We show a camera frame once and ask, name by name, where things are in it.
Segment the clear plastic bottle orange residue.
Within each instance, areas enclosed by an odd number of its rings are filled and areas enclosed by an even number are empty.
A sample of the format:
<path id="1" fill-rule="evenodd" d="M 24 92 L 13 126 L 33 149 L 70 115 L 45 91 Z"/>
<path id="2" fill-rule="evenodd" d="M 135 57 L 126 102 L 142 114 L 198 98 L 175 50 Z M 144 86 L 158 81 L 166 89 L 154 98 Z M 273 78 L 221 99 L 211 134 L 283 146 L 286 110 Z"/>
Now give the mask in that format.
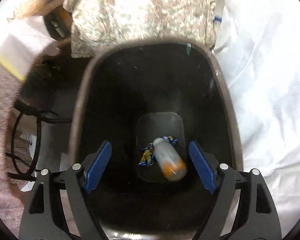
<path id="1" fill-rule="evenodd" d="M 175 148 L 163 138 L 153 141 L 154 157 L 164 177 L 170 181 L 179 181 L 187 173 L 187 168 Z"/>

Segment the dark brown trash bin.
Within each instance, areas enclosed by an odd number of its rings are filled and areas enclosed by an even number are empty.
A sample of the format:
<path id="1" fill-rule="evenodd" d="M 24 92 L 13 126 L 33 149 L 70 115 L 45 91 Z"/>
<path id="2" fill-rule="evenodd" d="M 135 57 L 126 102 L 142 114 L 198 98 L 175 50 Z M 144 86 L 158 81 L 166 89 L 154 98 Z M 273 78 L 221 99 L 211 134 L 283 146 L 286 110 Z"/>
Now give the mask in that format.
<path id="1" fill-rule="evenodd" d="M 144 149 L 170 135 L 187 172 L 167 180 L 158 164 L 139 164 Z M 243 168 L 234 107 L 221 68 L 196 42 L 148 40 L 91 59 L 71 126 L 72 162 L 111 143 L 111 158 L 85 201 L 109 237 L 190 239 L 215 200 L 189 156 L 198 142 L 218 161 Z"/>

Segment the crumpled blue yellow wrapper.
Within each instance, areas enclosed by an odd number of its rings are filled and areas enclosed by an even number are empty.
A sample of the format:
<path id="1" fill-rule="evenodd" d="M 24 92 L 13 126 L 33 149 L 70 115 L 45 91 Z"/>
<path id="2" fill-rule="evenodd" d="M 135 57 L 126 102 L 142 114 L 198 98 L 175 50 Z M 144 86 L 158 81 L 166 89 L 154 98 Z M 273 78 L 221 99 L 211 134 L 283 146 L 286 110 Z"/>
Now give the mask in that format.
<path id="1" fill-rule="evenodd" d="M 172 145 L 173 147 L 176 146 L 178 139 L 174 139 L 172 136 L 163 136 L 160 137 L 162 140 L 164 140 L 165 142 L 168 142 L 170 145 Z M 147 144 L 147 146 L 143 149 L 141 149 L 141 151 L 143 151 L 143 155 L 142 158 L 139 162 L 139 166 L 152 166 L 154 163 L 154 145 L 153 143 L 149 143 Z"/>

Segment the purple striped tablecloth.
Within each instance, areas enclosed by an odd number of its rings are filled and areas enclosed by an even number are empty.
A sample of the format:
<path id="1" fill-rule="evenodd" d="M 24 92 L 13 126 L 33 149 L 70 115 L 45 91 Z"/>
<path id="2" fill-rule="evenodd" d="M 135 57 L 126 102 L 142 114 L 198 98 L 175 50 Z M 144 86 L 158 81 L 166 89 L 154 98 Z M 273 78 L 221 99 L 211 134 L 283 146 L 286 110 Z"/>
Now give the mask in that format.
<path id="1" fill-rule="evenodd" d="M 0 31 L 0 218 L 17 236 L 24 209 L 6 171 L 6 134 L 15 100 L 40 56 L 58 54 L 42 16 L 13 20 Z"/>

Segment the white cloth cover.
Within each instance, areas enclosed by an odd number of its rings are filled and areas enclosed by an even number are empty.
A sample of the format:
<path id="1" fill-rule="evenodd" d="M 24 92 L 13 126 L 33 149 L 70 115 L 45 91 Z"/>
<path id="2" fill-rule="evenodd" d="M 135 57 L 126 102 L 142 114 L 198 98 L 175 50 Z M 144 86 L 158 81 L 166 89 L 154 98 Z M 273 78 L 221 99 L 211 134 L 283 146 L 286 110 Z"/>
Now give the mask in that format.
<path id="1" fill-rule="evenodd" d="M 225 0 L 214 54 L 244 170 L 262 173 L 286 235 L 300 218 L 300 1 Z"/>

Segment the floral patterned cloth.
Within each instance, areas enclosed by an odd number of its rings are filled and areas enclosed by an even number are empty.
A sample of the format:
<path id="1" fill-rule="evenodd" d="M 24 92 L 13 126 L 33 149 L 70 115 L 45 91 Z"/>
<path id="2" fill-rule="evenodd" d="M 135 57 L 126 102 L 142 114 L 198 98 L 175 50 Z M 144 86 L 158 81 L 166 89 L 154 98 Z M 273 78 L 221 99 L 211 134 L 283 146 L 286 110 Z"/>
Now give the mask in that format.
<path id="1" fill-rule="evenodd" d="M 71 54 L 91 57 L 119 44 L 185 38 L 212 48 L 217 0 L 64 0 L 72 16 Z"/>

